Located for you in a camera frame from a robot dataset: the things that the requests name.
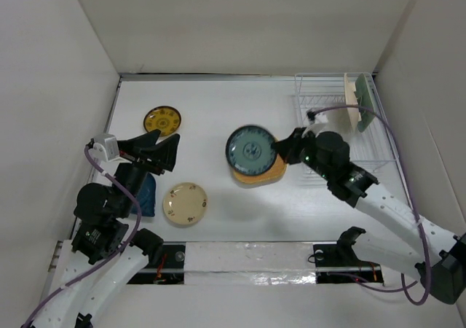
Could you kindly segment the green-rimmed bamboo tray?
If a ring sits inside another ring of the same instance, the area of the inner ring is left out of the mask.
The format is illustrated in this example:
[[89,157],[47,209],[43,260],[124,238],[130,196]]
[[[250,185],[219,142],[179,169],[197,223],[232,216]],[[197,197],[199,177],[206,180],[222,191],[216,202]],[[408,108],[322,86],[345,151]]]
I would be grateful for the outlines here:
[[349,80],[347,73],[344,74],[344,97],[351,128],[353,131],[356,131],[358,123],[361,121],[361,114],[358,109],[359,104],[356,97],[355,82]]

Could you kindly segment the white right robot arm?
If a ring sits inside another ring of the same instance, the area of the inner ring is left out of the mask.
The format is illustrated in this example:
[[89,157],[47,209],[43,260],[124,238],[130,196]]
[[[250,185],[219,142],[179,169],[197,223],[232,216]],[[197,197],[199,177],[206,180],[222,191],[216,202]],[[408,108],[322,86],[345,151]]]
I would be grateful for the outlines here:
[[350,160],[349,144],[331,131],[296,128],[272,144],[289,165],[303,163],[327,182],[332,195],[385,226],[400,242],[370,237],[360,227],[344,231],[336,256],[345,265],[377,262],[418,280],[435,299],[453,305],[465,291],[465,237],[455,235],[399,201],[378,179]]

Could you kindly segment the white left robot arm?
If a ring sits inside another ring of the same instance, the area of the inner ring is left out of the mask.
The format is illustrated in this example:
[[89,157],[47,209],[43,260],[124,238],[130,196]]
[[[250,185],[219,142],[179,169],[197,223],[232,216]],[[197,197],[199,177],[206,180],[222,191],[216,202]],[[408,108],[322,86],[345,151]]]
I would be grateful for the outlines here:
[[111,184],[89,183],[80,189],[74,216],[81,224],[57,289],[43,299],[24,327],[95,327],[122,287],[144,267],[162,260],[163,239],[138,224],[123,223],[148,174],[175,167],[179,134],[160,140],[160,130],[120,141],[102,133],[84,148],[94,169]]

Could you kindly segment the light blue divided plate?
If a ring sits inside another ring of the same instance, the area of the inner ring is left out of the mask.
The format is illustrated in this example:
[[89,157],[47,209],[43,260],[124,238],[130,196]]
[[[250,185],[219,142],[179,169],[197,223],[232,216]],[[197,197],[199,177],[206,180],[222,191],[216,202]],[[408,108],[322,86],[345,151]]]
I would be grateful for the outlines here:
[[362,133],[374,120],[374,104],[371,97],[371,89],[365,74],[360,74],[355,81],[355,95],[359,105],[361,120],[357,125],[358,131]]

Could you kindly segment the blue white patterned bowl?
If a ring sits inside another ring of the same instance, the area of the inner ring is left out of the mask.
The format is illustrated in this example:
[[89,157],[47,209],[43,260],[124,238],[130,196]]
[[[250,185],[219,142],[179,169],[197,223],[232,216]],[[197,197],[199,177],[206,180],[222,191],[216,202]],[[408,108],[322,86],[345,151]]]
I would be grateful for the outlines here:
[[275,164],[277,153],[273,149],[275,137],[258,125],[244,125],[227,139],[226,161],[233,171],[245,176],[259,176]]

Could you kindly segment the cream floral round plate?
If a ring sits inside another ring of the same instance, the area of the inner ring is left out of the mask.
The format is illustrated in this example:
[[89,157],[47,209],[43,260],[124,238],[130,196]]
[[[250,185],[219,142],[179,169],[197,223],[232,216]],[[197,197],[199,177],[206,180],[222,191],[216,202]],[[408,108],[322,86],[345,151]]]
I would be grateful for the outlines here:
[[207,208],[207,193],[193,182],[182,182],[171,187],[162,201],[162,210],[167,219],[183,227],[198,223]]

